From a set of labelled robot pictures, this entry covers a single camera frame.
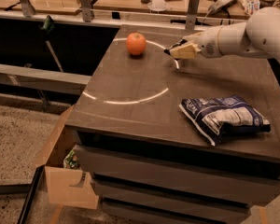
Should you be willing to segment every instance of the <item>speckled floor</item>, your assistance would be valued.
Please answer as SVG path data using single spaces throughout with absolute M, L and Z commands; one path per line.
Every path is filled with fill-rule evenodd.
M 0 185 L 32 181 L 35 159 L 67 105 L 52 105 L 42 112 L 39 101 L 0 94 Z M 25 195 L 0 195 L 0 223 L 17 223 Z M 241 224 L 280 224 L 280 195 L 265 207 L 253 206 Z M 140 224 L 111 217 L 99 210 L 50 204 L 41 182 L 26 223 L 31 224 Z

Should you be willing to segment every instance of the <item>orange fruit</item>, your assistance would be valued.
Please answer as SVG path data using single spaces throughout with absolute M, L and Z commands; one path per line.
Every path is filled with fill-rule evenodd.
M 145 51 L 147 40 L 142 34 L 131 33 L 127 37 L 126 46 L 131 55 L 138 56 Z

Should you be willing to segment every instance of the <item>concrete floor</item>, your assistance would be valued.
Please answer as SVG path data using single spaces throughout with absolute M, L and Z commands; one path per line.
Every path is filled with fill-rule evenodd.
M 46 113 L 30 98 L 0 94 L 0 185 L 32 181 L 35 159 L 59 115 L 68 105 L 52 105 Z M 0 195 L 0 223 L 17 223 L 25 195 Z M 280 224 L 280 195 L 265 207 L 253 206 L 252 215 L 241 224 Z M 140 224 L 112 217 L 101 209 L 86 210 L 50 204 L 42 180 L 26 223 L 33 224 Z

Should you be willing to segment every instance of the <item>blue and white snack bag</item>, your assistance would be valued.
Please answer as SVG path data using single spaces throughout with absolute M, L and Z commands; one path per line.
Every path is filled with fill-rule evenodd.
M 243 98 L 183 99 L 180 109 L 212 146 L 224 133 L 269 132 L 270 122 Z

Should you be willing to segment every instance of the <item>white robotic arm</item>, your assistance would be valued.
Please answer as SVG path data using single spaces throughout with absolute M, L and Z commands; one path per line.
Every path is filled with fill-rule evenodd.
M 247 22 L 214 26 L 183 37 L 166 53 L 176 59 L 190 59 L 201 53 L 206 58 L 238 55 L 252 58 L 275 58 L 280 63 L 280 9 L 266 7 Z

